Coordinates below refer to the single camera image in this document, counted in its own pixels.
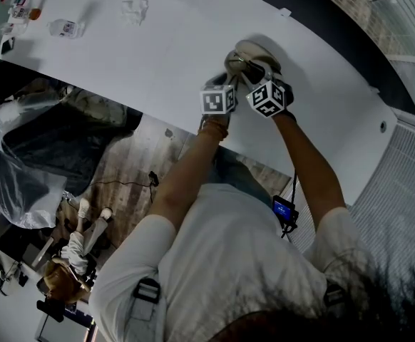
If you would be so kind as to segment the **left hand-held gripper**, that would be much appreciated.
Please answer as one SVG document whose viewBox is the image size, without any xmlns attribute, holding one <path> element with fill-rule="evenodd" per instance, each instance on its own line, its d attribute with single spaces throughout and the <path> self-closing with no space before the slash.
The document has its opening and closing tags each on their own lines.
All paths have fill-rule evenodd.
<svg viewBox="0 0 415 342">
<path fill-rule="evenodd" d="M 237 105 L 237 76 L 221 73 L 200 89 L 200 108 L 203 115 L 224 115 Z"/>
</svg>

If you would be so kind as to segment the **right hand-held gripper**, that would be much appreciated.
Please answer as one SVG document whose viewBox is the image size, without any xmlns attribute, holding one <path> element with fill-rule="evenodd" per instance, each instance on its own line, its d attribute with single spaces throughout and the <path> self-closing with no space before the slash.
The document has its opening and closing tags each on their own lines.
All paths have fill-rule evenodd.
<svg viewBox="0 0 415 342">
<path fill-rule="evenodd" d="M 246 95 L 248 103 L 265 118 L 281 113 L 294 102 L 292 86 L 279 72 L 266 71 L 262 66 L 249 62 L 242 70 L 242 79 L 249 90 Z"/>
</svg>

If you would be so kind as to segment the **person's left hand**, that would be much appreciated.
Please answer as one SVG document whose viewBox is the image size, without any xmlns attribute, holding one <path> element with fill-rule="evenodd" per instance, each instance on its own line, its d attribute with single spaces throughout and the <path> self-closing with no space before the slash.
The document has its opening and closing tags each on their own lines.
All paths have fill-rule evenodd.
<svg viewBox="0 0 415 342">
<path fill-rule="evenodd" d="M 204 134 L 222 142 L 228 136 L 230 114 L 204 114 L 201 117 L 198 135 Z"/>
</svg>

